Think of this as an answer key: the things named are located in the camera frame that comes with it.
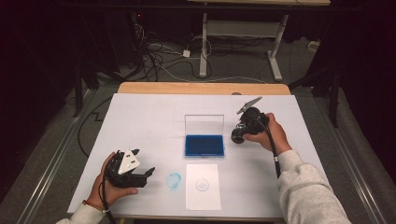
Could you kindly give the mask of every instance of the dark background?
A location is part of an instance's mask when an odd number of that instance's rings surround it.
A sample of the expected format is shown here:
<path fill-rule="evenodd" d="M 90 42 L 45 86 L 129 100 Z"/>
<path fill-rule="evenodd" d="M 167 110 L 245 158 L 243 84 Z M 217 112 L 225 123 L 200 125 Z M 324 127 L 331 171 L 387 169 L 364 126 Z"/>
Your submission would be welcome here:
<path fill-rule="evenodd" d="M 167 1 L 167 4 L 173 3 L 184 4 L 185 1 Z M 361 13 L 332 16 L 320 13 L 290 15 L 284 39 L 293 41 L 304 36 L 322 40 L 307 76 L 313 76 L 329 63 L 337 64 L 350 108 L 395 181 L 396 17 L 392 4 L 390 0 L 333 0 L 333 6 L 363 8 Z M 199 13 L 173 13 L 171 17 L 164 12 L 142 15 L 142 24 L 148 30 L 181 43 L 188 43 L 192 35 L 201 32 Z M 126 16 L 130 14 L 89 12 L 82 19 L 79 10 L 57 7 L 56 2 L 50 0 L 0 3 L 0 74 L 3 80 L 0 91 L 0 199 L 18 176 L 50 119 L 66 103 L 64 97 L 74 85 L 77 65 L 89 59 L 98 67 L 117 71 L 120 64 L 133 59 L 134 51 L 125 50 L 134 48 L 134 35 Z M 213 16 L 227 17 L 222 13 Z M 235 15 L 235 19 L 241 18 L 268 19 L 257 14 Z M 84 80 L 92 79 L 95 69 L 100 70 L 97 67 L 84 70 L 89 71 L 82 74 Z M 326 90 L 331 82 L 319 77 L 305 85 Z"/>

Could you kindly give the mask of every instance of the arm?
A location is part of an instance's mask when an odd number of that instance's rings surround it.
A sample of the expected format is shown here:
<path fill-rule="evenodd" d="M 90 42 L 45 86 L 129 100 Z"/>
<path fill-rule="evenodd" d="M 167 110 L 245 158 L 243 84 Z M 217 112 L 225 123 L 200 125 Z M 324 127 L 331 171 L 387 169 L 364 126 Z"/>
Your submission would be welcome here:
<path fill-rule="evenodd" d="M 96 177 L 93 182 L 91 194 L 86 201 L 84 201 L 76 210 L 75 214 L 70 219 L 62 219 L 57 224 L 68 224 L 68 223 L 86 223 L 86 224 L 97 224 L 102 218 L 105 216 L 106 212 L 104 212 L 105 208 L 103 206 L 101 197 L 102 195 L 99 192 L 102 191 L 102 181 L 103 175 L 105 174 L 105 168 L 107 162 L 114 156 L 114 152 L 112 152 L 105 162 L 103 163 L 101 173 Z M 108 181 L 105 181 L 105 190 L 106 190 L 106 201 L 108 206 L 111 206 L 121 197 L 127 195 L 134 195 L 138 193 L 136 188 L 128 188 L 128 189 L 119 189 L 113 187 Z"/>
<path fill-rule="evenodd" d="M 267 115 L 281 168 L 280 207 L 287 223 L 350 223 L 343 206 L 322 173 L 304 163 L 292 150 L 287 136 L 273 114 Z M 266 133 L 245 134 L 244 138 L 272 150 Z"/>

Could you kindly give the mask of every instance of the gray sleeve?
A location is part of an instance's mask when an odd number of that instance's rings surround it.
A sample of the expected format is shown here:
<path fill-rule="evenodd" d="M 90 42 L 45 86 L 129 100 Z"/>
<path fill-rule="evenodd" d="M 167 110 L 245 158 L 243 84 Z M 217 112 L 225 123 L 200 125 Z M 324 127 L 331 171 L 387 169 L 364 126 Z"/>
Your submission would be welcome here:
<path fill-rule="evenodd" d="M 104 213 L 89 205 L 80 204 L 70 219 L 62 219 L 57 224 L 98 224 Z"/>
<path fill-rule="evenodd" d="M 280 206 L 287 223 L 350 223 L 316 166 L 304 163 L 295 150 L 283 152 L 278 159 Z"/>

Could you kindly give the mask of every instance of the white desk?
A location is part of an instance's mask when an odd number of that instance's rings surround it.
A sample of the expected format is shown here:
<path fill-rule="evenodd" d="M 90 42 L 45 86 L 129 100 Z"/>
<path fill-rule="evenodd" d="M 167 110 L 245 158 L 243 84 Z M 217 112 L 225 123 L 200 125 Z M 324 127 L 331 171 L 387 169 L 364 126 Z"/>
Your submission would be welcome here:
<path fill-rule="evenodd" d="M 122 198 L 111 207 L 115 217 L 283 220 L 272 153 L 251 142 L 237 145 L 230 138 L 240 118 L 236 111 L 257 96 L 115 94 L 68 213 L 73 213 L 89 195 L 93 180 L 111 151 L 139 148 L 137 158 L 142 170 L 152 166 L 156 170 L 138 195 Z M 305 161 L 323 171 L 294 96 L 264 95 L 255 106 L 263 112 L 274 112 L 289 134 L 290 144 Z M 224 159 L 184 159 L 185 114 L 224 115 Z M 221 210 L 187 210 L 183 182 L 186 165 L 208 163 L 219 167 Z M 170 189 L 165 182 L 174 173 L 181 176 L 181 182 L 177 189 Z"/>
<path fill-rule="evenodd" d="M 262 4 L 262 5 L 286 5 L 286 6 L 328 6 L 330 0 L 189 0 L 192 2 L 210 3 L 230 3 L 230 4 Z M 200 61 L 200 77 L 206 77 L 207 64 L 207 36 L 208 35 L 231 35 L 231 36 L 253 36 L 253 37 L 274 37 L 274 47 L 267 51 L 267 57 L 274 79 L 282 80 L 282 75 L 276 61 L 276 53 L 282 40 L 283 32 L 286 28 L 289 15 L 283 15 L 280 22 L 256 22 L 256 21 L 210 21 L 207 13 L 204 13 L 202 31 L 202 50 Z"/>

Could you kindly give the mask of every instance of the hand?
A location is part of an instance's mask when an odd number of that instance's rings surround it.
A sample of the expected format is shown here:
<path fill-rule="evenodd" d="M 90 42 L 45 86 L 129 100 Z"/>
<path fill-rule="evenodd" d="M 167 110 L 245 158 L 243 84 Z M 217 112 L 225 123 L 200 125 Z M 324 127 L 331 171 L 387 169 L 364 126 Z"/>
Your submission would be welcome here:
<path fill-rule="evenodd" d="M 270 129 L 271 135 L 273 136 L 277 155 L 284 151 L 291 150 L 291 146 L 289 145 L 285 131 L 283 130 L 282 126 L 276 122 L 274 114 L 268 113 L 266 116 L 269 119 L 268 128 Z M 262 147 L 272 151 L 270 139 L 268 138 L 266 132 L 259 134 L 246 133 L 244 134 L 243 138 L 251 142 L 260 143 Z"/>
<path fill-rule="evenodd" d="M 90 197 L 87 199 L 88 203 L 92 203 L 93 205 L 103 209 L 104 207 L 102 204 L 102 200 L 100 199 L 99 192 L 102 195 L 101 183 L 103 181 L 103 175 L 105 174 L 105 168 L 107 162 L 114 156 L 114 154 L 115 152 L 112 152 L 103 163 L 101 173 L 99 174 L 99 176 L 96 177 L 95 182 L 93 183 L 92 186 Z M 120 189 L 112 186 L 108 181 L 105 181 L 105 184 L 106 184 L 105 185 L 106 201 L 108 206 L 111 206 L 116 200 L 118 200 L 121 197 L 138 193 L 138 190 L 136 188 Z"/>

